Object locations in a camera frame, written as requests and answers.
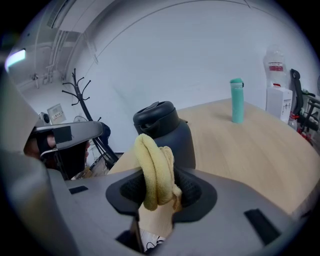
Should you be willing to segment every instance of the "person's hand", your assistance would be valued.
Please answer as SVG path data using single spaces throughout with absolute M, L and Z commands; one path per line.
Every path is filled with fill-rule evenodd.
M 55 137 L 53 135 L 48 135 L 46 140 L 47 140 L 48 145 L 49 145 L 50 148 L 53 149 L 56 146 Z M 87 141 L 86 145 L 85 145 L 85 155 L 84 155 L 85 159 L 87 159 L 87 157 L 89 156 L 89 152 L 88 152 L 88 148 L 89 147 L 90 147 L 90 143 L 89 143 L 89 141 Z M 38 144 L 37 144 L 37 139 L 36 138 L 30 138 L 26 142 L 23 151 L 29 157 L 40 159 L 40 151 L 39 151 L 39 148 L 38 148 Z

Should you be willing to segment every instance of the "yellow towel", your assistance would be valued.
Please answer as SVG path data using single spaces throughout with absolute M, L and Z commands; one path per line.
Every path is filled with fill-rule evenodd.
M 173 209 L 181 209 L 181 189 L 175 184 L 174 156 L 170 147 L 158 147 L 146 134 L 134 142 L 134 153 L 143 170 L 146 194 L 144 207 L 150 211 L 174 200 Z

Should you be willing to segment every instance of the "red label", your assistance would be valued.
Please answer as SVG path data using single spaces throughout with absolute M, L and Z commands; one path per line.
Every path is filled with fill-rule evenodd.
M 283 66 L 269 66 L 270 71 L 284 71 Z

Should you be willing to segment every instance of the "white box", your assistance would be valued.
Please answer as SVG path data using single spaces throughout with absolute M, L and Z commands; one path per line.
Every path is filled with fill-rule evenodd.
M 266 111 L 286 124 L 289 121 L 292 106 L 292 90 L 283 87 L 266 89 Z

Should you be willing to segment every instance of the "air vent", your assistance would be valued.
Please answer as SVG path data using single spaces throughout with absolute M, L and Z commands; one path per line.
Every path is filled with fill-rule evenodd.
M 57 0 L 46 25 L 51 29 L 59 28 L 75 1 L 76 0 Z

